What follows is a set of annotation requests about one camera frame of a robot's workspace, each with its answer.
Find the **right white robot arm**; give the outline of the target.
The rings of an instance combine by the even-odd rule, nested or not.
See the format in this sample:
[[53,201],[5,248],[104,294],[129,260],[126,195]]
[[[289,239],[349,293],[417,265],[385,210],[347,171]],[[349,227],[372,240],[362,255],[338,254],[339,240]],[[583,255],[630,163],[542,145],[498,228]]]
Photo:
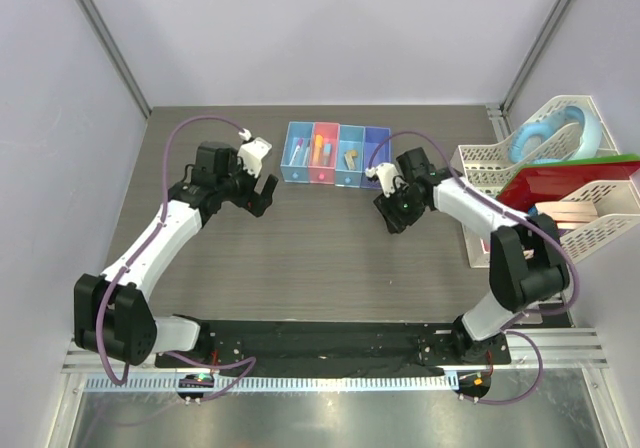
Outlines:
[[426,211],[438,211],[488,244],[489,291],[451,328],[451,348],[460,361],[482,359],[519,315],[568,287],[568,262],[549,216],[530,217],[497,202],[456,170],[436,169],[421,148],[369,167],[365,174],[381,186],[374,205],[390,233],[400,234]]

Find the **pink drawer bin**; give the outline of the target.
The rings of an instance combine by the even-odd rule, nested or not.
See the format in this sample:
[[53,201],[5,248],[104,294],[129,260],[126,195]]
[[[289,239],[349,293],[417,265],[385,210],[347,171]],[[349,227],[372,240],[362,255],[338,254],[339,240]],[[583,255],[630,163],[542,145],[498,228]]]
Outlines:
[[339,124],[316,122],[311,137],[309,175],[312,184],[335,183]]

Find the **white pink-capped marker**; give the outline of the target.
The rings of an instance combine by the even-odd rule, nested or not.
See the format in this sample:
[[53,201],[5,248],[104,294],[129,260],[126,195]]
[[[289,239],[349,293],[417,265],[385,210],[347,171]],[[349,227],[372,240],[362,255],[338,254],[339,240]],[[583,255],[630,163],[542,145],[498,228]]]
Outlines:
[[292,152],[292,156],[291,156],[291,164],[292,165],[296,165],[296,159],[299,155],[299,153],[301,152],[302,148],[304,146],[304,139],[303,138],[299,138],[297,140],[297,143],[295,145],[294,151]]

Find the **purple drawer bin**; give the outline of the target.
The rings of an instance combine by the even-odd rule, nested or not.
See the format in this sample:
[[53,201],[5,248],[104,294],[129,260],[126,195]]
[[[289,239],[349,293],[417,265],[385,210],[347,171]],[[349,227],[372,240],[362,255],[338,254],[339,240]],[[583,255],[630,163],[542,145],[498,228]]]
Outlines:
[[364,131],[363,170],[369,167],[370,160],[373,166],[392,161],[391,142],[383,141],[391,135],[391,129],[386,127],[366,126]]

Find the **light blue drawer bin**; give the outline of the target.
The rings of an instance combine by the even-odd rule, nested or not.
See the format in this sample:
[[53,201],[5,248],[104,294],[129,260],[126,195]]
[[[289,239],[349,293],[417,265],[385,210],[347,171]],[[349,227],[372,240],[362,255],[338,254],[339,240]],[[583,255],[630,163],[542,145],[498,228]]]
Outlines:
[[313,122],[291,121],[289,123],[280,163],[285,182],[310,183],[308,159],[313,128]]

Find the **white brown-capped marker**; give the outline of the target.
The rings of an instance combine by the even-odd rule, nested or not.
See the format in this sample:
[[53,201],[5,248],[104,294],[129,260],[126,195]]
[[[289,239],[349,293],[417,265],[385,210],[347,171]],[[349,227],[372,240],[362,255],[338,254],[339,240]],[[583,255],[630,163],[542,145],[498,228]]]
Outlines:
[[309,164],[309,158],[310,158],[310,150],[311,150],[311,140],[307,140],[307,144],[304,150],[304,156],[303,156],[303,160],[302,160],[302,165],[303,166],[308,166]]

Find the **yellow highlighter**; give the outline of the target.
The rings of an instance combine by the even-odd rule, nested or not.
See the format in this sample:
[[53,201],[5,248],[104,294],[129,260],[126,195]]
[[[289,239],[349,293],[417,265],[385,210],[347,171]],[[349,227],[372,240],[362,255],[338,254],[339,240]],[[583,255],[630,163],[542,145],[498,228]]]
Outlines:
[[313,156],[312,156],[312,164],[314,166],[317,166],[320,163],[323,145],[324,145],[324,137],[320,134],[316,134],[314,138],[314,148],[313,148]]

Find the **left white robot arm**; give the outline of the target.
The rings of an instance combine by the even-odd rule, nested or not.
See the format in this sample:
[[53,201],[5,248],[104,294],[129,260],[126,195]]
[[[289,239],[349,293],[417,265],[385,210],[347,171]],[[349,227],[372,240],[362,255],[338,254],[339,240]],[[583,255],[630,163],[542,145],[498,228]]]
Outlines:
[[161,275],[185,244],[223,203],[260,217],[272,203],[277,177],[255,187],[272,146],[257,137],[234,148],[203,142],[183,180],[171,186],[158,213],[132,246],[99,275],[84,274],[74,286],[74,341],[87,351],[141,364],[155,353],[178,351],[190,366],[213,353],[206,324],[192,317],[156,318],[149,300]]

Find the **beige eraser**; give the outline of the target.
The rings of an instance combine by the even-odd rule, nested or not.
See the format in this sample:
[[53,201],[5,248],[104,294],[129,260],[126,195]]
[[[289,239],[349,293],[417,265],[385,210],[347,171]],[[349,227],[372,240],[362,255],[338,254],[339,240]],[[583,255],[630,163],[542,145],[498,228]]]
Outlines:
[[357,160],[358,160],[359,153],[358,153],[358,151],[357,151],[357,150],[349,150],[349,151],[351,151],[351,152],[352,152],[352,154],[353,154],[354,170],[356,170],[356,169],[357,169],[357,166],[358,166]]

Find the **blue-capped clear tube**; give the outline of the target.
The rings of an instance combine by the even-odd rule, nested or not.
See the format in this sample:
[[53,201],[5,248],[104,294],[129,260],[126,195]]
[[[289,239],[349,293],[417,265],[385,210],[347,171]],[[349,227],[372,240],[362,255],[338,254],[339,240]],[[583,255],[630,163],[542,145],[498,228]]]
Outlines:
[[333,151],[333,145],[331,143],[325,143],[323,145],[322,163],[324,166],[331,165],[332,151]]

